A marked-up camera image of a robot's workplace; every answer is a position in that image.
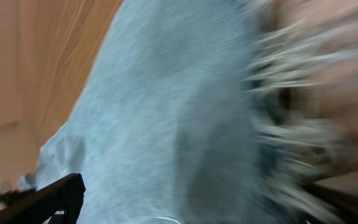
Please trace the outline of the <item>light blue denim jeans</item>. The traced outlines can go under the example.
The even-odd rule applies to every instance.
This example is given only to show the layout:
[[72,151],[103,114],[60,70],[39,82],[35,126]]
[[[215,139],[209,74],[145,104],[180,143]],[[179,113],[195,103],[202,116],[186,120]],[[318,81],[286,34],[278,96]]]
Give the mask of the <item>light blue denim jeans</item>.
[[358,169],[358,1],[124,1],[42,189],[79,223],[345,223],[307,192]]

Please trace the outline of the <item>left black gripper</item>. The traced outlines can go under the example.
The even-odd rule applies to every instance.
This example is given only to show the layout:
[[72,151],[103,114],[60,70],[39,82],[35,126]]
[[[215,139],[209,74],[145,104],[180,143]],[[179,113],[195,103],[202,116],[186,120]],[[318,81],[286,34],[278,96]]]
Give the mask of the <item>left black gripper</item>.
[[34,192],[35,189],[13,189],[10,182],[3,182],[0,184],[0,204],[9,207]]

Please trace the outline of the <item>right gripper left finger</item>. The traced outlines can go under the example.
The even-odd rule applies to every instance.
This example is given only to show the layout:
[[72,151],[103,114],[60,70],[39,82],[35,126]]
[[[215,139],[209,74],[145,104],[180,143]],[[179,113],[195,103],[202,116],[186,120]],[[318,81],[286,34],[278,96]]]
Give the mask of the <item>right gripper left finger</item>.
[[9,207],[0,204],[0,224],[76,224],[85,191],[81,174],[69,174]]

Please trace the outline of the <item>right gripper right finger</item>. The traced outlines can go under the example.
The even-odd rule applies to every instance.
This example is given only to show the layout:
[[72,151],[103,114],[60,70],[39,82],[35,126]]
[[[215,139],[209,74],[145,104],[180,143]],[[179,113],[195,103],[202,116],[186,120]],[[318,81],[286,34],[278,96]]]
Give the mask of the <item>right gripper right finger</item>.
[[358,224],[358,196],[315,184],[307,186],[306,190],[336,208],[345,223]]

